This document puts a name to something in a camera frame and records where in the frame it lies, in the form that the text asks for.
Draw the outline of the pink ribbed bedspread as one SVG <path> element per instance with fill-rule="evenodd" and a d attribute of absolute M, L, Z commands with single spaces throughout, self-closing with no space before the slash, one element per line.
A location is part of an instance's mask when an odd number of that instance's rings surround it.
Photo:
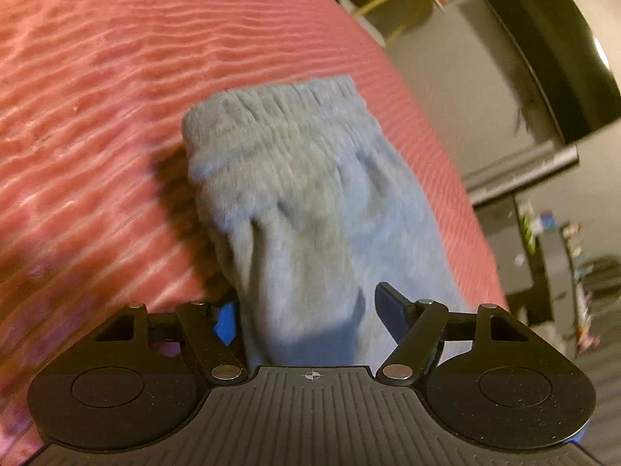
<path fill-rule="evenodd" d="M 183 114 L 219 90 L 351 76 L 423 186 L 466 301 L 503 291 L 459 174 L 386 54 L 334 0 L 1 0 L 1 460 L 26 393 L 127 303 L 228 289 L 186 181 Z"/>

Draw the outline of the white tower fan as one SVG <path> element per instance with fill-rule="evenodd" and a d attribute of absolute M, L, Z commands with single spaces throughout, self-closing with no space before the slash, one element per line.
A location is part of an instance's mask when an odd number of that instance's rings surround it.
<path fill-rule="evenodd" d="M 556 146 L 545 142 L 470 172 L 462 182 L 470 204 L 479 207 L 534 187 L 579 163 L 576 144 Z"/>

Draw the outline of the black wall television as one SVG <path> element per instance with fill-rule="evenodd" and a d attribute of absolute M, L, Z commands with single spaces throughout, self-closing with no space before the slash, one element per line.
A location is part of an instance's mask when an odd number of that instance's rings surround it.
<path fill-rule="evenodd" d="M 565 143 L 620 118 L 620 89 L 574 0 L 485 0 L 513 40 Z"/>

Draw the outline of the grey small cabinet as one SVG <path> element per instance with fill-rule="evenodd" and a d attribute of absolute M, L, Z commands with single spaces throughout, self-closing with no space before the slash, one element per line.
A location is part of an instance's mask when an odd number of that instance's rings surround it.
<path fill-rule="evenodd" d="M 508 309 L 528 325 L 546 322 L 561 334 L 577 325 L 574 272 L 560 230 L 528 237 L 515 198 L 476 208 L 493 252 Z"/>

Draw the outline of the yellow legged side table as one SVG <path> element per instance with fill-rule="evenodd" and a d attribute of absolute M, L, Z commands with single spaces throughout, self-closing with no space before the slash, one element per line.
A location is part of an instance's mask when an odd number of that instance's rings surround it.
<path fill-rule="evenodd" d="M 338 0 L 338 3 L 382 49 L 404 31 L 425 22 L 434 10 L 444 11 L 440 0 Z"/>

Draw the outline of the grey sweatpants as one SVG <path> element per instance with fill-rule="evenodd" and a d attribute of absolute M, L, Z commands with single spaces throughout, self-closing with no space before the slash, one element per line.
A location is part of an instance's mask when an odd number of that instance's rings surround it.
<path fill-rule="evenodd" d="M 467 309 L 421 185 L 351 78 L 214 94 L 182 135 L 251 367 L 378 368 L 395 347 L 382 282 Z"/>

